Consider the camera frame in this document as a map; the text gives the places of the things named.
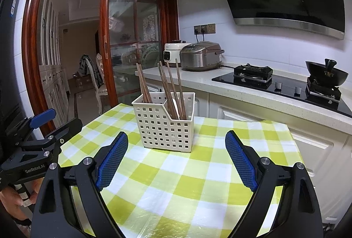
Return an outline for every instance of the white wall tile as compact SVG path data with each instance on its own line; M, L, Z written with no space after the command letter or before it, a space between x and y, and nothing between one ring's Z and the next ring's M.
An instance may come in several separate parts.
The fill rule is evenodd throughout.
M24 73L23 73L23 65L22 65L22 54L18 54L15 56L15 71L16 71L16 78L17 78L17 85L19 92L23 92L27 90L26 82L24 80Z
M32 110L32 105L29 101L27 91L25 90L25 91L21 92L20 97L21 97L21 101L22 101L22 108L26 114L26 117L29 118L29 117L34 116L34 113ZM43 134L39 128L33 130L33 135L34 135L35 139L37 139L37 140L43 139Z
M345 39L302 30L259 26L237 26L227 0L177 0L180 39L196 42L193 26L216 24L216 34L206 41L218 42L225 50L223 61L268 65L274 69L308 75L305 61L337 61L337 68L352 74L352 0L344 0ZM352 75L343 85L352 86Z
M13 55L16 56L22 52L22 19L15 22L13 36Z
M16 21L23 18L24 6L26 5L26 0L18 0L18 7L16 12Z
M31 105L31 103L29 101L27 90L21 92L20 93L20 97L21 97L21 100L22 100L22 108L26 112L26 116L28 118L34 116L32 105Z

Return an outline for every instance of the wok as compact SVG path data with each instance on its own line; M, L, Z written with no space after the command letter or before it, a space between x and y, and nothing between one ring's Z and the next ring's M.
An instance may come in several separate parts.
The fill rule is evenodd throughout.
M336 61L328 58L325 59L325 65L311 61L306 61L306 65L309 74L314 77L321 86L339 86L345 82L348 76L347 72L334 68Z

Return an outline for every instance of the table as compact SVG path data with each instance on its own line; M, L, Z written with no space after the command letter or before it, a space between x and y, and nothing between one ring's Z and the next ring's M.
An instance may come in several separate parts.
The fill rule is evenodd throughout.
M119 104L66 142L59 164L74 165L87 156L93 157L124 131L128 150L111 184L101 194L125 236L226 238L252 196L225 148L229 130L234 130L260 157L269 157L276 164L293 166L303 162L287 126L270 121L195 117L191 153L144 148L133 108ZM281 190L275 189L259 234L270 229ZM84 220L76 188L73 194L79 217ZM82 224L92 234L89 224Z

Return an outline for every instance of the stove knob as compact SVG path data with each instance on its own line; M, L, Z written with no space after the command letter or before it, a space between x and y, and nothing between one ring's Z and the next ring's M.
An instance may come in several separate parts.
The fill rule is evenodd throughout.
M300 94L301 94L301 91L302 91L302 88L301 88L301 87L296 87L296 88L295 88L295 94L300 95Z
M281 90L281 85L282 85L281 82L275 82L275 89Z

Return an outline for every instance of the gas stove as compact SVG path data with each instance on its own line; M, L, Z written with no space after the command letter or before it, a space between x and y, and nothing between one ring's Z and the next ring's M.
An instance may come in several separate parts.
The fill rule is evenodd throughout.
M234 68L233 76L240 80L268 83L272 78L272 69L268 66L240 65Z
M212 81L244 86L293 98L352 118L352 111L341 99L341 92L338 87L320 86L312 77L308 77L307 82L304 82L273 75L272 69L269 67L254 67L247 64L234 68L234 72L213 78Z

